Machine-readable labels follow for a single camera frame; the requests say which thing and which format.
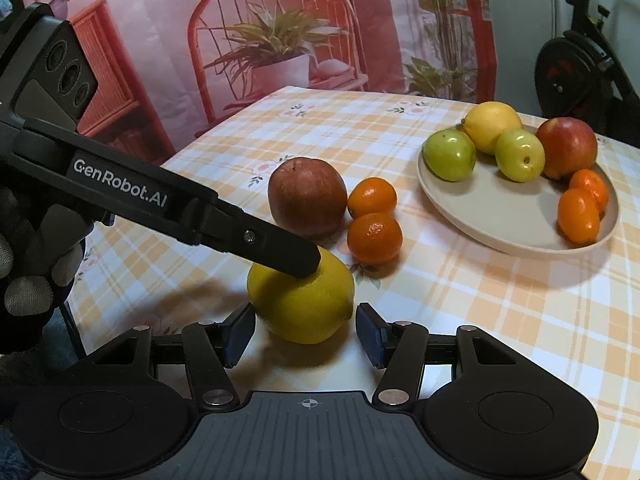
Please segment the yellow lemon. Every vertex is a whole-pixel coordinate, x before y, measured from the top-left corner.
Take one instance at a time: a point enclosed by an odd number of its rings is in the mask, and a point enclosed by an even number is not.
[[[522,121],[508,104],[488,101],[474,106],[463,119],[462,127],[476,149],[494,155],[498,137],[503,132],[520,129]]]
[[[353,315],[353,276],[334,254],[319,249],[318,270],[307,278],[253,264],[246,279],[256,315],[271,332],[293,343],[324,341]]]

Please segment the fruit plate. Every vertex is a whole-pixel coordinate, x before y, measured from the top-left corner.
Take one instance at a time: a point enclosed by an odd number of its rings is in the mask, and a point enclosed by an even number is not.
[[[532,133],[536,128],[524,126]],[[520,184],[498,170],[495,159],[478,153],[471,177],[446,182],[435,176],[418,151],[418,180],[438,211],[474,240],[497,251],[523,258],[554,259],[581,256],[607,243],[620,219],[618,196],[609,177],[597,164],[592,168],[609,188],[609,204],[594,244],[575,247],[558,231],[558,201],[566,190],[543,176]]]

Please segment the gloved hand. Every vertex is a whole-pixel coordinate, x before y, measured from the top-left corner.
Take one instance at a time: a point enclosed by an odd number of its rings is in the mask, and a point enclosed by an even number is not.
[[[63,304],[94,225],[37,190],[0,185],[0,354],[35,346]]]

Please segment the tablecloth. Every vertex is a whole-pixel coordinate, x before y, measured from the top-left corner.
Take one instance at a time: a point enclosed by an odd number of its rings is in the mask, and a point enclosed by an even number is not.
[[[388,180],[398,192],[396,217],[404,233],[397,270],[372,277],[351,259],[344,233],[325,243],[351,269],[356,304],[367,301],[389,321],[414,320],[432,333],[453,334],[461,324],[474,324],[500,338],[593,403],[600,432],[585,475],[638,480],[640,152],[598,139],[598,163],[612,179],[622,209],[606,248],[575,261],[507,256],[448,224],[416,179],[421,143],[456,124],[469,108],[414,96],[285,88],[226,120],[164,166],[263,219],[270,219],[270,173],[288,157],[328,161],[348,190],[368,176]],[[224,319],[247,301],[249,267],[236,256],[183,245],[117,219],[88,239],[69,303],[91,352],[136,324],[175,333],[198,320]],[[370,368],[352,320],[314,347],[279,340],[258,322],[230,376],[241,395],[267,389],[363,390],[370,396],[380,374]],[[167,380],[179,382],[176,377]],[[428,367],[422,394],[449,380],[449,367]]]

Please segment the exercise bike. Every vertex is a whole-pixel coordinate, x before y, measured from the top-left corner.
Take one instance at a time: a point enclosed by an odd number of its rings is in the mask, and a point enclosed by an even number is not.
[[[640,98],[602,33],[609,9],[598,6],[596,20],[590,0],[565,1],[574,8],[571,29],[547,41],[536,61],[542,115],[581,119],[598,134],[640,148]]]

